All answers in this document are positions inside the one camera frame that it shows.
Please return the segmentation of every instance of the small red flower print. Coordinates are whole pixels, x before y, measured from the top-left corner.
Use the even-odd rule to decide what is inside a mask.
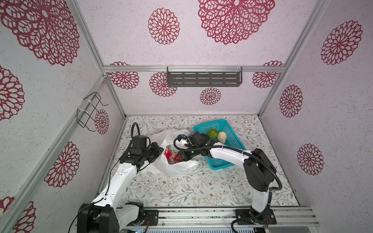
[[[78,55],[78,29],[64,0],[0,0],[0,15],[37,58],[64,66]]]
[[[295,116],[302,106],[302,92],[299,87],[290,85],[282,92],[280,97],[280,110],[286,117]]]
[[[14,225],[12,233],[30,233],[34,229],[35,211],[34,202],[30,201],[28,208],[23,211],[21,218]]]
[[[206,105],[216,104],[221,97],[222,93],[220,92],[220,90],[214,87],[206,88],[200,94],[201,102]]]
[[[80,154],[76,145],[68,142],[65,149],[60,153],[58,159],[49,170],[44,181],[48,186],[62,187],[67,185],[75,176],[79,168]]]
[[[0,66],[0,121],[18,114],[25,102],[24,95],[18,78]]]
[[[198,0],[201,27],[215,42],[237,44],[267,21],[275,0]]]
[[[114,62],[112,66],[129,66],[125,62]],[[139,75],[137,72],[110,72],[110,80],[123,89],[133,89],[139,84]]]
[[[159,96],[170,96],[173,95],[177,87],[169,87],[167,85],[167,74],[165,72],[158,72],[153,74],[149,80],[151,90]]]
[[[346,21],[326,37],[321,48],[321,59],[328,65],[335,65],[346,60],[358,47],[363,33],[357,21]]]
[[[151,37],[159,44],[170,44],[179,35],[179,21],[169,9],[158,8],[150,15],[148,28]]]
[[[94,126],[100,134],[105,134],[107,132],[109,128],[109,116],[105,110],[100,109],[97,111],[94,117]]]
[[[279,61],[270,61],[264,64],[265,66],[282,66],[283,63]],[[277,78],[279,73],[277,72],[256,72],[253,76],[254,86],[260,88],[266,88],[272,86],[273,82]]]
[[[14,200],[14,197],[7,196],[6,198],[0,200],[0,218],[4,212],[8,209],[11,202]]]
[[[298,163],[304,172],[314,176],[324,168],[324,157],[315,145],[304,144],[298,151]]]

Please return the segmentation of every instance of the white floral table surface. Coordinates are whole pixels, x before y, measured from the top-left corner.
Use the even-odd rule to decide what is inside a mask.
[[[272,196],[271,205],[298,206],[280,163],[270,145],[257,116],[131,116],[115,155],[114,163],[128,146],[131,126],[137,122],[142,135],[159,133],[165,129],[187,129],[217,119],[225,119],[236,132],[246,149],[262,149],[277,169],[283,189]],[[145,206],[249,206],[253,188],[244,170],[238,166],[212,170],[203,156],[197,169],[185,177],[167,177],[151,172],[139,172],[123,194],[128,201],[143,202]]]

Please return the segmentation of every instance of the robotic arm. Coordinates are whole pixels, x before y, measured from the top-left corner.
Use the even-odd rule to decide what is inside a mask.
[[[139,135],[133,136],[134,126]],[[120,165],[112,178],[112,182],[92,201],[83,204],[78,211],[77,233],[117,233],[129,223],[141,224],[144,220],[144,206],[138,202],[128,202],[123,208],[118,208],[118,203],[135,175],[141,171],[145,161],[155,161],[163,149],[156,142],[147,146],[149,138],[140,135],[137,123],[131,129],[131,141],[127,150],[120,157]],[[176,141],[186,145],[187,149],[179,148]],[[260,149],[242,151],[226,146],[216,140],[210,139],[206,134],[196,131],[188,136],[179,135],[173,142],[183,161],[188,161],[196,155],[219,158],[234,163],[245,169],[249,184],[254,188],[253,202],[250,208],[253,223],[261,224],[257,220],[270,207],[272,190],[281,190],[282,184],[276,176],[276,169],[265,153]],[[279,187],[269,187],[276,180]]]

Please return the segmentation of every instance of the white vegetable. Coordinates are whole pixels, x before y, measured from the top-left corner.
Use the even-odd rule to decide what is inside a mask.
[[[225,140],[227,139],[227,134],[223,131],[219,132],[218,136],[217,136],[217,139],[219,140],[219,142],[221,143],[225,143]]]

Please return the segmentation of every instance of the teal plastic basket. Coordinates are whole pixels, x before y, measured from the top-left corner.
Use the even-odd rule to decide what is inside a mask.
[[[211,122],[196,125],[195,127],[193,127],[193,130],[198,131],[199,133],[207,134],[207,131],[211,128],[215,128],[219,132],[224,131],[227,134],[227,140],[225,141],[224,145],[246,150],[245,146],[242,144],[241,140],[237,137],[236,133],[233,131],[232,127],[226,120],[214,120]],[[206,159],[212,170],[223,169],[234,165],[233,163],[218,158],[206,157]]]

